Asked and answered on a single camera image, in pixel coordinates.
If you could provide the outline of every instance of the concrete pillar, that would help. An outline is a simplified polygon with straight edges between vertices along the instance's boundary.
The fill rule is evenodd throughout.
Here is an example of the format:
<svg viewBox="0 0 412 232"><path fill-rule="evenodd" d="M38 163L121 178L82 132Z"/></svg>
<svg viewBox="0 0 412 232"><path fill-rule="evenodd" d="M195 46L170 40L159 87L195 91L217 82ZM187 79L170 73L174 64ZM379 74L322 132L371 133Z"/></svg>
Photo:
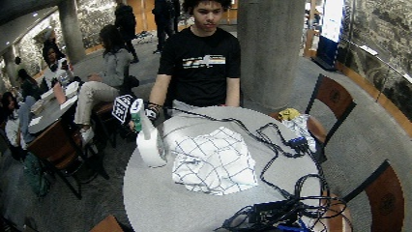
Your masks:
<svg viewBox="0 0 412 232"><path fill-rule="evenodd" d="M5 53L2 54L3 65L5 65L5 75L9 78L11 86L18 86L17 73L15 73L17 65L14 63L14 58L15 58L15 55L14 55L13 47L9 46L6 48Z"/></svg>
<svg viewBox="0 0 412 232"><path fill-rule="evenodd" d="M57 7L61 34L66 47L65 55L67 56L70 64L75 64L86 56L82 34L78 26L75 0L59 1Z"/></svg>
<svg viewBox="0 0 412 232"><path fill-rule="evenodd" d="M305 0L239 1L243 95L273 110L283 108L289 100L303 12Z"/></svg>

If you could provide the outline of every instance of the hand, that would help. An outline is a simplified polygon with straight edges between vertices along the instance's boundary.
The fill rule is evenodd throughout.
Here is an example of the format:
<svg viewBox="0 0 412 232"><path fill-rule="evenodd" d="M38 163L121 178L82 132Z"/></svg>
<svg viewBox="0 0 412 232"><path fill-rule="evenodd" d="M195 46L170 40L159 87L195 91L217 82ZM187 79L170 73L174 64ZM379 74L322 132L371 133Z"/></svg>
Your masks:
<svg viewBox="0 0 412 232"><path fill-rule="evenodd" d="M87 81L98 81L98 82L101 82L101 76L97 74L97 73L90 73L89 75L87 75Z"/></svg>
<svg viewBox="0 0 412 232"><path fill-rule="evenodd" d="M149 107L145 109L145 116L149 118L150 121L155 121L158 119L159 113L155 107Z"/></svg>

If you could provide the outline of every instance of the round table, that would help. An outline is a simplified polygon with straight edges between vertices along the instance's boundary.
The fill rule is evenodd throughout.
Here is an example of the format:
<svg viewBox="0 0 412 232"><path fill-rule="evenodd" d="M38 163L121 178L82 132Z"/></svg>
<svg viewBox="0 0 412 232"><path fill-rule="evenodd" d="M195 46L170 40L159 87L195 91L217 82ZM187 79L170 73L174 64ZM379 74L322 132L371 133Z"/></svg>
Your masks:
<svg viewBox="0 0 412 232"><path fill-rule="evenodd" d="M211 106L198 108L191 112L215 119L235 118L242 121L253 134L266 123L274 123L278 125L285 140L295 137L291 130L279 122L249 109ZM218 196L186 190L182 185L171 181L173 156L169 154L167 145L178 136L206 134L221 126L237 132L243 138L250 157L255 161L254 172L258 186ZM211 231L243 206L283 200L279 193L258 178L259 172L274 153L262 143L246 135L237 124L209 121L199 116L182 113L167 119L158 129L165 141L167 164L157 168L149 167L142 162L137 149L134 149L123 177L123 203L134 231ZM281 144L279 137L275 134L270 138L285 151L293 153ZM295 159L279 155L265 173L265 179L293 193L295 181L309 173L317 174L318 170L307 155ZM307 179L301 192L301 195L319 196L317 178Z"/></svg>

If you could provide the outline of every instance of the sign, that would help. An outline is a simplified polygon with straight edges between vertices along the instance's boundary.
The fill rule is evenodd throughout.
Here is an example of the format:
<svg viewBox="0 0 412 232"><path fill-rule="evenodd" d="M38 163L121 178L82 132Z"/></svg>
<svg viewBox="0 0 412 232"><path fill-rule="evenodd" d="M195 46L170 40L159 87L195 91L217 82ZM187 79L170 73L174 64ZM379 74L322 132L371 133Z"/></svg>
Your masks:
<svg viewBox="0 0 412 232"><path fill-rule="evenodd" d="M114 99L111 115L123 124L129 114L129 108L133 101L130 95L122 95Z"/></svg>

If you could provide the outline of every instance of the backpack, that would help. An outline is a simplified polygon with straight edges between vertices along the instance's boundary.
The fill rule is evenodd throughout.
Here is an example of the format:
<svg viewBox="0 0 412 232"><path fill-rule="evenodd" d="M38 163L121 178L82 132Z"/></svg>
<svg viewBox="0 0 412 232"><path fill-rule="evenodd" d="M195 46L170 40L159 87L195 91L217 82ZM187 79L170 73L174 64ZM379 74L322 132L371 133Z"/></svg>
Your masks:
<svg viewBox="0 0 412 232"><path fill-rule="evenodd" d="M34 194L38 197L45 196L50 189L50 182L46 178L42 162L29 152L26 152L23 160L23 176Z"/></svg>

